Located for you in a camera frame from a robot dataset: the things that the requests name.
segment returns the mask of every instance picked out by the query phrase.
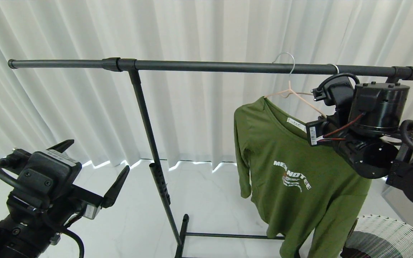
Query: neckline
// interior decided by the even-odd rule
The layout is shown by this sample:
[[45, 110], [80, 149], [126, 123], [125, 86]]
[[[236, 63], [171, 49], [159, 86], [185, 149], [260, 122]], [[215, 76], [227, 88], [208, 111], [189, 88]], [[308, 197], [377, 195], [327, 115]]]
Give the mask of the neckline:
[[272, 103], [269, 99], [265, 98], [264, 96], [260, 98], [260, 102], [262, 103], [263, 107], [264, 107], [264, 111], [267, 113], [267, 115], [269, 116], [269, 118], [275, 123], [275, 125], [285, 134], [287, 134], [289, 137], [292, 137], [293, 139], [299, 141], [299, 142], [304, 142], [306, 144], [308, 144], [307, 142], [307, 134], [303, 131], [301, 131], [300, 129], [296, 129], [294, 133], [291, 130], [289, 130], [284, 124], [282, 124], [277, 117], [275, 116], [275, 114], [272, 112], [272, 109], [274, 109], [279, 115], [283, 116], [286, 119], [290, 118], [290, 119], [294, 119], [295, 121], [303, 124], [305, 126], [305, 123], [303, 121], [300, 121], [299, 119], [290, 116], [288, 113], [286, 113], [285, 111], [283, 111], [281, 108], [279, 108], [277, 105], [275, 105], [274, 103]]

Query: shirt sleeve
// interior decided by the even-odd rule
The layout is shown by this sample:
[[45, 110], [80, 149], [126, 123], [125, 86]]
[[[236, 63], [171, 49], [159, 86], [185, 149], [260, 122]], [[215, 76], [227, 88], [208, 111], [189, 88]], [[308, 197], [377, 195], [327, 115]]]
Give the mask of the shirt sleeve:
[[248, 126], [246, 118], [239, 114], [239, 110], [234, 113], [234, 142], [236, 147], [237, 169], [240, 183], [240, 195], [248, 198], [251, 195], [250, 167], [245, 157], [248, 145]]
[[315, 228], [308, 258], [337, 258], [366, 195], [341, 195], [329, 205]]

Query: horizontal bar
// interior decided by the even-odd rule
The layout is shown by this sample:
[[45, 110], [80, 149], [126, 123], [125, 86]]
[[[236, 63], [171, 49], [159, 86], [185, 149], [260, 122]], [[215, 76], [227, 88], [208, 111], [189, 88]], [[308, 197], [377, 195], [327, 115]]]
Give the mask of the horizontal bar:
[[[102, 60], [9, 60], [9, 67], [15, 68], [103, 68], [112, 71], [196, 71], [196, 72], [256, 72], [290, 73], [292, 64], [244, 63], [244, 62], [190, 62], [190, 61], [148, 61], [125, 58]], [[339, 72], [349, 72], [357, 76], [379, 76], [406, 79], [412, 69], [400, 67], [399, 74], [394, 67], [337, 65]], [[301, 75], [334, 75], [335, 66], [330, 64], [296, 64], [293, 73]]]
[[285, 237], [276, 236], [275, 238], [268, 238], [265, 235], [233, 235], [233, 234], [214, 234], [214, 233], [194, 233], [186, 232], [186, 235], [191, 237], [226, 237], [226, 238], [249, 238], [249, 239], [273, 239], [273, 240], [284, 240]]

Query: white neck label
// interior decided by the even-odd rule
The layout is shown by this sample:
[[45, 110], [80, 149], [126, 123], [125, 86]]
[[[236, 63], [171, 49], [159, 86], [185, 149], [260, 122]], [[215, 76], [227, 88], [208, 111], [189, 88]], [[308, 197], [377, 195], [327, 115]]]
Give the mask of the white neck label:
[[293, 126], [299, 128], [300, 130], [304, 131], [305, 133], [307, 132], [307, 129], [305, 128], [305, 126], [303, 124], [301, 124], [300, 122], [297, 122], [292, 118], [288, 118], [286, 121], [288, 123], [292, 124]]

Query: clothes hanger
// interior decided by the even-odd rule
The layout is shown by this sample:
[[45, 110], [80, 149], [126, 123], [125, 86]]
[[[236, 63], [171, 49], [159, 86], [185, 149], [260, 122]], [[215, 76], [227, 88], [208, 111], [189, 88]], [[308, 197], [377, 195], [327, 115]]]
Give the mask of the clothes hanger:
[[290, 78], [291, 78], [291, 74], [292, 74], [292, 72], [294, 71], [294, 67], [295, 67], [295, 59], [294, 59], [294, 56], [293, 56], [291, 53], [289, 53], [289, 52], [282, 52], [282, 53], [280, 53], [280, 54], [275, 58], [275, 60], [274, 60], [272, 63], [275, 63], [275, 62], [277, 61], [277, 59], [278, 59], [282, 54], [289, 54], [289, 55], [292, 57], [292, 59], [293, 59], [293, 68], [291, 69], [291, 72], [290, 72], [289, 78], [288, 78], [288, 90], [283, 90], [283, 91], [279, 91], [279, 92], [276, 92], [276, 93], [272, 93], [272, 94], [270, 94], [270, 95], [264, 96], [264, 98], [268, 98], [268, 97], [274, 96], [274, 95], [280, 95], [280, 96], [282, 96], [283, 98], [287, 98], [287, 97], [289, 97], [289, 95], [294, 94], [296, 97], [300, 98], [300, 100], [302, 100], [303, 102], [305, 102], [305, 104], [309, 105], [311, 108], [313, 108], [313, 109], [316, 110], [318, 113], [320, 113], [324, 118], [326, 118], [326, 115], [325, 115], [323, 112], [321, 112], [321, 110], [319, 110], [319, 109], [316, 108], [314, 105], [310, 104], [308, 101], [306, 101], [305, 99], [303, 99], [303, 98], [300, 96], [300, 95], [312, 95], [311, 93], [295, 92], [295, 91], [291, 88], [291, 80], [290, 80]]

